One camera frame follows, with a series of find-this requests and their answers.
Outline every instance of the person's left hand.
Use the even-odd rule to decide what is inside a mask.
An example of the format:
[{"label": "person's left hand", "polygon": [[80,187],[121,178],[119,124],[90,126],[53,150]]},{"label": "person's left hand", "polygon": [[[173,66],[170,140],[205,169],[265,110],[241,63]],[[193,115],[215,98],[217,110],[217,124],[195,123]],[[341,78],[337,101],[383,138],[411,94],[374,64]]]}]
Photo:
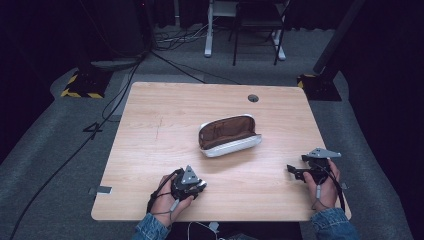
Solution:
[{"label": "person's left hand", "polygon": [[[162,180],[160,181],[159,185],[162,184],[163,181],[168,176],[163,176]],[[194,197],[190,196],[183,201],[181,201],[175,210],[173,212],[169,212],[172,205],[175,202],[174,197],[171,194],[171,182],[174,180],[176,176],[173,176],[160,190],[158,193],[158,198],[156,198],[155,202],[153,203],[151,213],[153,216],[161,222],[165,227],[169,227],[177,218],[178,215],[186,209],[188,206],[190,206],[191,202],[193,201]]]}]

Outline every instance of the gray carpet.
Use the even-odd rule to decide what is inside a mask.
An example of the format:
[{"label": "gray carpet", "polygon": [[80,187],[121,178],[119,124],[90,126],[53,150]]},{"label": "gray carpet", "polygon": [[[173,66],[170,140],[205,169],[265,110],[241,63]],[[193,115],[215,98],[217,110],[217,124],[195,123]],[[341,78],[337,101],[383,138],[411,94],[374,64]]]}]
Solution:
[{"label": "gray carpet", "polygon": [[[207,83],[295,86],[296,77],[312,73],[332,31],[290,31],[284,38],[286,61],[273,63],[272,47],[240,48],[233,67],[233,43],[227,31],[217,31],[211,58],[203,57],[204,38],[172,51],[157,51],[162,57],[201,69],[180,65]],[[82,130],[103,121],[113,98],[127,80],[129,70],[115,72],[104,99],[60,97],[75,69],[51,86],[55,101],[34,122],[0,166],[0,239],[8,239],[26,204],[52,174],[89,137]],[[137,69],[140,76],[184,75],[154,55]],[[412,239],[396,192],[381,171],[356,122],[348,101],[348,86],[341,74],[335,79],[341,102],[310,102],[328,149],[339,151],[335,159],[352,210],[351,222],[362,239]],[[111,120],[118,121],[120,115]],[[96,222],[90,214],[94,197],[118,128],[107,122],[85,147],[52,179],[26,212],[14,239],[129,239],[136,222]],[[314,239],[312,225],[301,223],[304,239]]]}]

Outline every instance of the finger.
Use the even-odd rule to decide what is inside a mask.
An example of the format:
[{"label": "finger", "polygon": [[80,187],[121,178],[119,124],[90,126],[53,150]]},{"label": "finger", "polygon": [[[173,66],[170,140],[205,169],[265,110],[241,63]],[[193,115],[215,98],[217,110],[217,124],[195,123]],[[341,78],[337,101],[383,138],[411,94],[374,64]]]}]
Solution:
[{"label": "finger", "polygon": [[308,172],[304,172],[303,177],[305,178],[305,182],[308,185],[309,189],[315,189],[317,185],[315,184],[312,175]]},{"label": "finger", "polygon": [[334,164],[334,162],[331,161],[331,159],[328,159],[328,164],[330,165],[330,169],[334,173],[334,176],[336,176],[336,180],[339,181],[340,170],[337,168],[336,164]]},{"label": "finger", "polygon": [[165,180],[166,180],[166,178],[168,177],[169,175],[164,175],[163,177],[162,177],[162,179],[160,180],[160,182],[159,182],[159,185],[161,185]]},{"label": "finger", "polygon": [[184,211],[184,209],[188,208],[191,205],[191,202],[193,201],[194,197],[190,196],[186,199],[184,199],[183,201],[181,201],[177,208],[175,208],[174,210],[174,216],[177,217],[182,211]]}]

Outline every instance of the wooden table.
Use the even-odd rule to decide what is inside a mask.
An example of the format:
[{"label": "wooden table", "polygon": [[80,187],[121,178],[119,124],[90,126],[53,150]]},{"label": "wooden table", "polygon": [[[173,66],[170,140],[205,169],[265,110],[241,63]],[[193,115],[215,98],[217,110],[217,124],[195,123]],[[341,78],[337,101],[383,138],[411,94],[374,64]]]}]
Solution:
[{"label": "wooden table", "polygon": [[[244,113],[254,116],[262,143],[205,157],[199,126]],[[307,186],[286,165],[307,168],[300,156],[316,147],[325,148],[300,88],[136,82],[101,181],[112,192],[97,195],[92,217],[142,219],[162,176],[191,165],[208,186],[179,221],[308,221]]]}]

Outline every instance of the metal bracket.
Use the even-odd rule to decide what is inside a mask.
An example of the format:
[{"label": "metal bracket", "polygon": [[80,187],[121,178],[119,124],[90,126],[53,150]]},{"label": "metal bracket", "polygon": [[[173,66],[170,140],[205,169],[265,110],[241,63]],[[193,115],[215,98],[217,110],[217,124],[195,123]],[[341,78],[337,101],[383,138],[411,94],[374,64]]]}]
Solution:
[{"label": "metal bracket", "polygon": [[314,150],[306,154],[306,156],[313,157],[313,158],[334,158],[334,157],[341,157],[342,154],[338,152],[333,152],[327,149],[323,149],[323,148],[315,148]]},{"label": "metal bracket", "polygon": [[196,176],[196,173],[194,173],[193,169],[190,165],[187,165],[186,170],[183,175],[183,179],[181,180],[182,184],[192,184],[192,183],[198,183],[200,179]]}]

